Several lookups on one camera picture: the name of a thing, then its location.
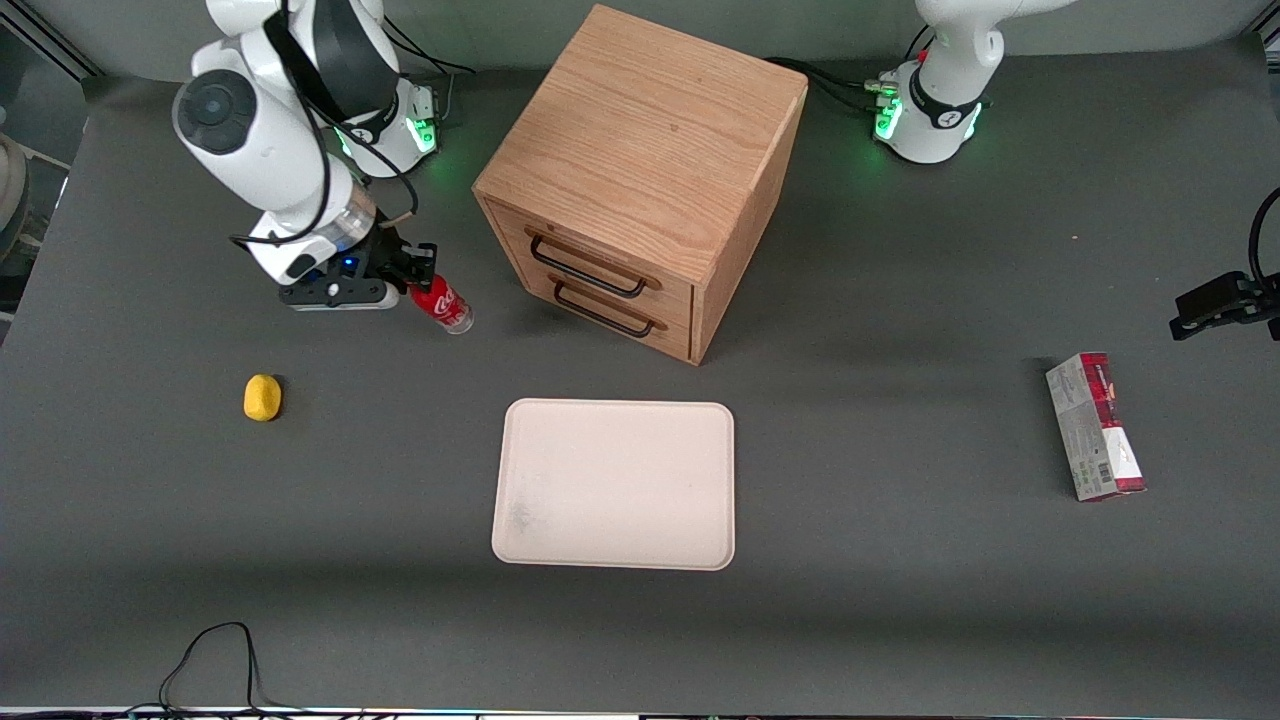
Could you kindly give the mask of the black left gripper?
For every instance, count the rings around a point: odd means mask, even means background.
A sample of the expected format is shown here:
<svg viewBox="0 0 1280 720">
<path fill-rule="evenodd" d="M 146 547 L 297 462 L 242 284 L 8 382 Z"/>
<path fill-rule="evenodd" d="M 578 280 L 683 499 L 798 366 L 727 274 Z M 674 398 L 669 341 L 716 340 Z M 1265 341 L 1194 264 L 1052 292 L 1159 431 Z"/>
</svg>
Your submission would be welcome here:
<svg viewBox="0 0 1280 720">
<path fill-rule="evenodd" d="M 1185 341 L 1222 325 L 1263 323 L 1271 340 L 1279 342 L 1279 273 L 1266 275 L 1260 287 L 1251 301 L 1251 278 L 1244 272 L 1228 272 L 1179 296 L 1178 314 L 1167 324 L 1172 340 Z"/>
</svg>

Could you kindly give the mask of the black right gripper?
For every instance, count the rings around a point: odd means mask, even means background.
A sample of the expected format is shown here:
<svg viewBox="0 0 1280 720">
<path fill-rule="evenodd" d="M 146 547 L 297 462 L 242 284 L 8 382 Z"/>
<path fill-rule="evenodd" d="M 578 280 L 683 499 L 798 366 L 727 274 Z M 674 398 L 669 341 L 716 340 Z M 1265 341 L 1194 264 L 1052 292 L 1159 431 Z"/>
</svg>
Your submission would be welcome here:
<svg viewBox="0 0 1280 720">
<path fill-rule="evenodd" d="M 399 270 L 394 270 L 398 263 Z M 375 227 L 361 243 L 337 254 L 300 281 L 301 301 L 399 301 L 426 292 L 436 246 L 404 243 L 396 229 Z"/>
</svg>

